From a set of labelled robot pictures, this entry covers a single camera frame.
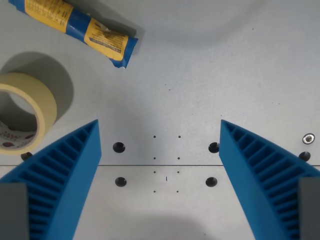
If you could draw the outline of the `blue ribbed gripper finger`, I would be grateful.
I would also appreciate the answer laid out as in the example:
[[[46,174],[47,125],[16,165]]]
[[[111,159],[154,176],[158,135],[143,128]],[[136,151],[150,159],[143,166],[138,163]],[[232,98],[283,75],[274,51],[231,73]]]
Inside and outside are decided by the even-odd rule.
[[[319,170],[226,120],[220,123],[219,157],[255,239],[300,239],[298,182],[319,177]]]
[[[94,120],[1,177],[1,183],[26,185],[31,240],[74,237],[101,157],[99,121]]]

